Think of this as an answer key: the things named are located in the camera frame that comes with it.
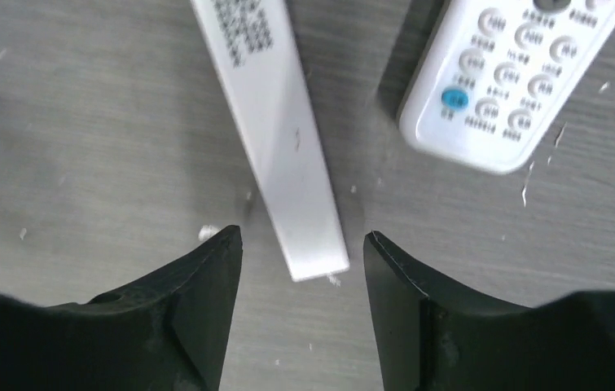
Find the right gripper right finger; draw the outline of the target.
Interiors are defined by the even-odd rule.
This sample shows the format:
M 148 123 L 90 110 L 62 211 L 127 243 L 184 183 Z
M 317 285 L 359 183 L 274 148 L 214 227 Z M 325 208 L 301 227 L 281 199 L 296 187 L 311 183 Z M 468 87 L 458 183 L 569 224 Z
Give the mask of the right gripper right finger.
M 615 291 L 535 308 L 416 260 L 378 231 L 364 270 L 387 390 L 615 390 Z

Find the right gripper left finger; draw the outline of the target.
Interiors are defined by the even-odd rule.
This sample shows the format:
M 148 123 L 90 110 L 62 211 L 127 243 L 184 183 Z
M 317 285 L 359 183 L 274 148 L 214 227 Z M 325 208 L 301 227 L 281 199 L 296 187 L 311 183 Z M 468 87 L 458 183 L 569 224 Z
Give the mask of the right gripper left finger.
M 216 390 L 243 258 L 227 226 L 84 303 L 0 294 L 0 390 Z

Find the white beige remote control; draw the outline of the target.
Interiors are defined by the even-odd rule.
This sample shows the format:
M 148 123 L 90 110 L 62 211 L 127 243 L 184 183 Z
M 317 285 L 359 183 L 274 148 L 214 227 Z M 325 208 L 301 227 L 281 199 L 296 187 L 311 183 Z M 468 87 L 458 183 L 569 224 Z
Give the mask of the white beige remote control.
M 398 112 L 420 152 L 492 174 L 533 154 L 615 29 L 612 1 L 448 1 Z

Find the white remote back cover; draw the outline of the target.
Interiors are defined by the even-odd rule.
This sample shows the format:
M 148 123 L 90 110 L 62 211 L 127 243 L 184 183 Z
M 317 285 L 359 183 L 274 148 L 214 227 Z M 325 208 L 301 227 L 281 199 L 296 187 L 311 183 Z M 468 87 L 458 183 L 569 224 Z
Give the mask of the white remote back cover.
M 286 2 L 191 6 L 292 279 L 347 271 L 349 254 Z

